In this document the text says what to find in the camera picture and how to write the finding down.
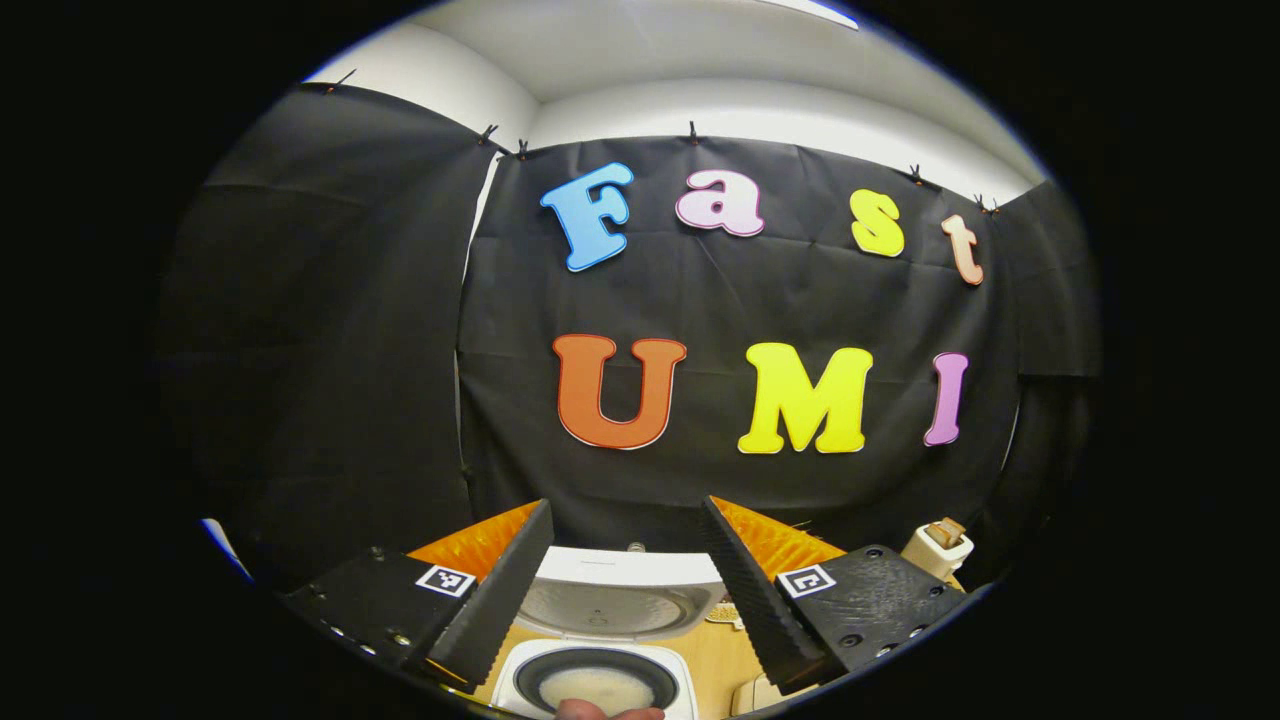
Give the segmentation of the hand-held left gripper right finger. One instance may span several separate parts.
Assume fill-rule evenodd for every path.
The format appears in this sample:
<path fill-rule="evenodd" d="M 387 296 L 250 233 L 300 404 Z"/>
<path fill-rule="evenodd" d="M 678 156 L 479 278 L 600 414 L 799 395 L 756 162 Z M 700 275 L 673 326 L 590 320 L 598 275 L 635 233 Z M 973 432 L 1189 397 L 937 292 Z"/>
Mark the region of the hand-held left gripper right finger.
<path fill-rule="evenodd" d="M 972 602 L 882 544 L 844 551 L 716 496 L 700 533 L 756 659 L 782 694 L 858 676 Z"/>

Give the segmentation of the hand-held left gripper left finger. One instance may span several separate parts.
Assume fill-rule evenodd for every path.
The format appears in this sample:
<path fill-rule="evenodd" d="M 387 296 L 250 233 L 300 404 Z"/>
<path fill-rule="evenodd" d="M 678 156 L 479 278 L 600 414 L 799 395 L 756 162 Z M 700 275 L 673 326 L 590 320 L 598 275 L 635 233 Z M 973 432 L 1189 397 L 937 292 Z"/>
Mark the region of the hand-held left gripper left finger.
<path fill-rule="evenodd" d="M 285 594 L 285 606 L 392 671 L 475 691 L 552 541 L 550 505 L 539 500 L 410 553 L 370 547 Z"/>

